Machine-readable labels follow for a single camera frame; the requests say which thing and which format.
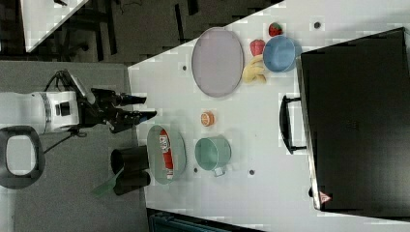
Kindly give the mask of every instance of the green mug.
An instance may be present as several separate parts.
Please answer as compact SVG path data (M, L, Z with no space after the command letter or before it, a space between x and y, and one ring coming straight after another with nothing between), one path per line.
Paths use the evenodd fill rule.
M224 167L231 158L231 148L222 135L201 138L195 145L195 158L202 169L214 171L218 177L225 174Z

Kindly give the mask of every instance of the chair leg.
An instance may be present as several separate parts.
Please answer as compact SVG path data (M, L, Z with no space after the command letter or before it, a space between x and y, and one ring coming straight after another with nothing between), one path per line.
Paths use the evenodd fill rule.
M112 18L112 8L111 0L105 0L105 13L108 15L108 39L109 39L109 49L111 55L117 53L117 41L115 39L115 30L114 30L114 19Z

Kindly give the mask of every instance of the blue bowl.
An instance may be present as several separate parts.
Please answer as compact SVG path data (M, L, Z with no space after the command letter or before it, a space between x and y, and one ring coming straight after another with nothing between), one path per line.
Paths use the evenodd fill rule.
M290 70L295 58L295 44L282 35L271 38L263 49L263 63L272 72L280 73Z

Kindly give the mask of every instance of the mug handle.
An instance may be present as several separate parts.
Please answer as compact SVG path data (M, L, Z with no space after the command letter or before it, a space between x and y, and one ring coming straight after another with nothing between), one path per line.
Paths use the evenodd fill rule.
M217 167L214 169L215 177L223 176L225 174L225 170L223 167Z

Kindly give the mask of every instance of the small hole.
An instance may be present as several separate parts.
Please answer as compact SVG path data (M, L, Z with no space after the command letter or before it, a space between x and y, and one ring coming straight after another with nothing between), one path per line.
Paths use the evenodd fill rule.
M320 22L315 22L313 26L314 28L319 29L321 25L322 24Z

